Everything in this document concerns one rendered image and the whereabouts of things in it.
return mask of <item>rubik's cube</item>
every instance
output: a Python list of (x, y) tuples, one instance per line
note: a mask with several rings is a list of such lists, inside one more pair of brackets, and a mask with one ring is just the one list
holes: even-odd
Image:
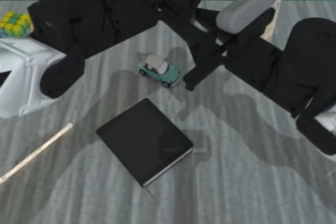
[(26, 37), (31, 33), (32, 21), (28, 14), (7, 12), (0, 19), (0, 38)]

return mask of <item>car windshield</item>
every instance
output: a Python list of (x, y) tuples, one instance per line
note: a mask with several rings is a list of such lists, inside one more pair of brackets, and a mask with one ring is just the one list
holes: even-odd
[(168, 71), (169, 65), (166, 61), (162, 63), (161, 66), (158, 67), (157, 72), (158, 74), (164, 74)]

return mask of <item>table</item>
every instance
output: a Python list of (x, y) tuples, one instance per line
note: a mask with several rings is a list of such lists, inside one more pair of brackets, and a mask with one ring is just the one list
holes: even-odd
[[(32, 2), (0, 2), (23, 12)], [(229, 2), (203, 2), (221, 10)], [(284, 1), (274, 44), (307, 17), (336, 21), (336, 2)], [(6, 224), (335, 223), (335, 163), (322, 157), (290, 116), (224, 68), (194, 92), (171, 90), (137, 72), (153, 52), (183, 72), (183, 40), (163, 23), (87, 61), (58, 103), (0, 120), (0, 176), (56, 134), (74, 128), (0, 185)], [(95, 130), (149, 97), (194, 142), (194, 153), (142, 189)]]

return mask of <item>car wheel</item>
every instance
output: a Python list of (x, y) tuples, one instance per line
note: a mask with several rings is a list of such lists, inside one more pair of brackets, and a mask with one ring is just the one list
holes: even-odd
[(146, 72), (143, 71), (142, 69), (139, 70), (139, 74), (141, 74), (142, 76), (146, 76)]
[(168, 82), (163, 82), (162, 85), (165, 87), (165, 88), (170, 88), (171, 84), (168, 83)]

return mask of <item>notebook cover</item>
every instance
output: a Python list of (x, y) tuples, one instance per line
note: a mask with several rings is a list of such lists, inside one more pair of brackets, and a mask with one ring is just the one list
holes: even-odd
[(143, 187), (193, 148), (193, 143), (148, 99), (97, 130)]

